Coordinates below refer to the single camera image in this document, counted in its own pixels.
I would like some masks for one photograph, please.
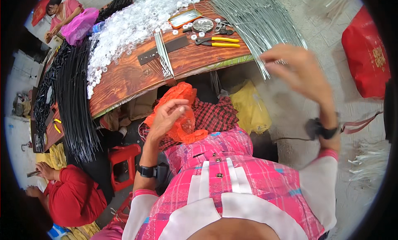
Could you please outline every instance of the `woman in pink shirt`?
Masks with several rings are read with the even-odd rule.
[[[52,37],[56,35],[62,26],[70,23],[73,18],[81,14],[83,5],[77,0],[49,0],[46,6],[46,12],[49,16],[55,15],[51,20],[50,31],[44,35],[46,43],[50,43]]]
[[[250,137],[236,125],[167,149],[174,178],[158,197],[159,141],[189,109],[187,100],[173,99],[158,109],[142,149],[122,240],[317,240],[335,226],[340,135],[332,89],[304,48],[278,44],[261,59],[270,73],[319,104],[318,155],[301,170],[254,158]]]

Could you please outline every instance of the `black hair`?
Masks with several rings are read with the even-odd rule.
[[[50,5],[59,5],[61,4],[62,0],[49,0],[46,5],[46,13],[49,15]]]
[[[52,228],[52,218],[47,210],[43,207],[39,198],[29,197],[25,195],[25,203],[30,211],[31,219],[44,231],[49,231]]]

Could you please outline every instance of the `black wristwatch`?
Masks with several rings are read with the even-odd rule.
[[[328,140],[334,136],[337,129],[337,127],[332,129],[324,128],[319,118],[310,119],[305,125],[305,131],[311,140],[315,140],[318,136],[322,136],[325,140]]]
[[[157,176],[157,168],[158,166],[153,166],[149,168],[138,165],[137,171],[141,174],[142,177],[152,178]]]

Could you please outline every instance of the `red plaid cloth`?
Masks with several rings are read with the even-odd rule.
[[[238,112],[234,109],[229,97],[220,97],[217,104],[201,102],[196,97],[192,104],[192,110],[196,121],[195,130],[206,129],[209,133],[228,131],[233,129],[235,123],[239,121],[236,117]],[[147,139],[149,129],[145,123],[138,128],[138,132],[143,136],[142,140],[144,142]],[[179,144],[181,143],[175,142],[169,136],[165,136],[159,144],[159,150],[164,151]]]

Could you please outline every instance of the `orange plastic bag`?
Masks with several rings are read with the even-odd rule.
[[[196,97],[196,89],[192,88],[189,83],[181,82],[177,86],[171,87],[166,94],[159,100],[159,103],[153,109],[153,113],[150,114],[144,121],[149,127],[151,127],[153,120],[155,119],[156,112],[160,106],[167,103],[171,99],[187,99],[189,100],[188,106],[192,107],[192,103]],[[180,143],[194,143],[197,140],[205,138],[208,134],[207,130],[200,129],[195,130],[195,116],[193,115],[192,109],[186,111],[186,115],[183,118],[178,118],[174,123],[172,129],[167,132],[174,141]]]

